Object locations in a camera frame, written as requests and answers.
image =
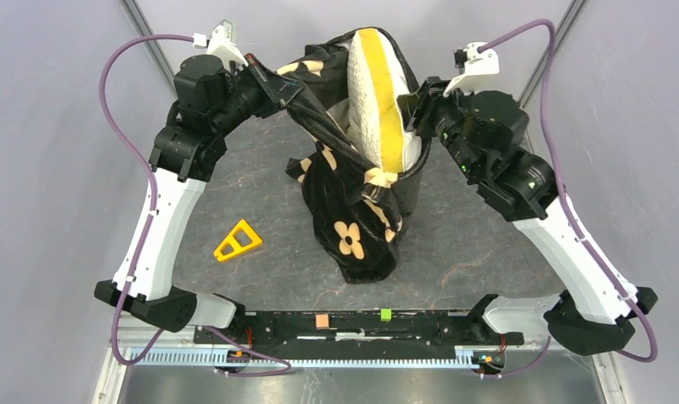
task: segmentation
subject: orange square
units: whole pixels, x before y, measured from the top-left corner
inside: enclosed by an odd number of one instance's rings
[[[315,316],[317,330],[326,330],[329,328],[329,315],[317,314]]]

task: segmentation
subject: concrete floor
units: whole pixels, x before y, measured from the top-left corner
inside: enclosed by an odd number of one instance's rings
[[[434,142],[401,262],[385,281],[345,284],[314,237],[289,157],[314,147],[286,114],[233,131],[228,152],[190,217],[175,285],[219,293],[250,310],[468,308],[482,295],[535,297],[564,289],[530,241],[485,205]],[[245,219],[264,244],[219,263],[223,238]]]

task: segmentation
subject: yellow stripe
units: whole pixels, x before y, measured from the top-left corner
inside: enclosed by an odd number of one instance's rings
[[[401,125],[401,115],[396,107],[394,83],[391,80],[384,46],[381,44],[379,31],[376,29],[359,30],[359,38],[364,57],[369,65],[371,81],[374,84],[376,103],[379,106],[381,168],[389,173],[401,173],[404,167],[403,125]]]

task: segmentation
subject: green square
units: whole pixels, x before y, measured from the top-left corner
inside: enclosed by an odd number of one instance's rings
[[[382,322],[391,321],[391,309],[381,309],[381,321]]]

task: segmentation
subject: yellow and white striped pillow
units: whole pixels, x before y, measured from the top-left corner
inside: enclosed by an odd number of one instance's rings
[[[421,154],[421,139],[404,132],[396,99],[408,94],[394,48],[377,29],[360,29],[349,46],[349,140],[385,172],[403,173]]]

